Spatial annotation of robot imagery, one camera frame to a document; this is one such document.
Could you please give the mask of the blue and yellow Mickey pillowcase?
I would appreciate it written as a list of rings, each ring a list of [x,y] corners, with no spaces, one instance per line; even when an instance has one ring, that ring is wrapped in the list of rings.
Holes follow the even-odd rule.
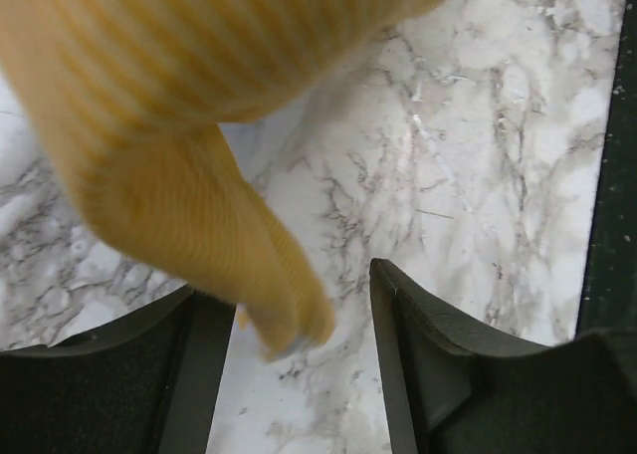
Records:
[[[334,311],[221,132],[445,0],[1,0],[1,68],[72,204],[120,252],[242,306],[274,359]]]

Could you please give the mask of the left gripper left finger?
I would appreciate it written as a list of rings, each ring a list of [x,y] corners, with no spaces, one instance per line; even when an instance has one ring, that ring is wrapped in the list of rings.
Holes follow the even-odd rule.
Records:
[[[205,452],[234,316],[184,287],[56,345],[2,351],[2,452]]]

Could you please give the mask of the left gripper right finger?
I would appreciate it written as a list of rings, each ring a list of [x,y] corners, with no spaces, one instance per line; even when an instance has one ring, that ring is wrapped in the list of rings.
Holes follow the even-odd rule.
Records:
[[[370,302],[395,453],[632,453],[636,333],[546,346],[497,330],[370,264]]]

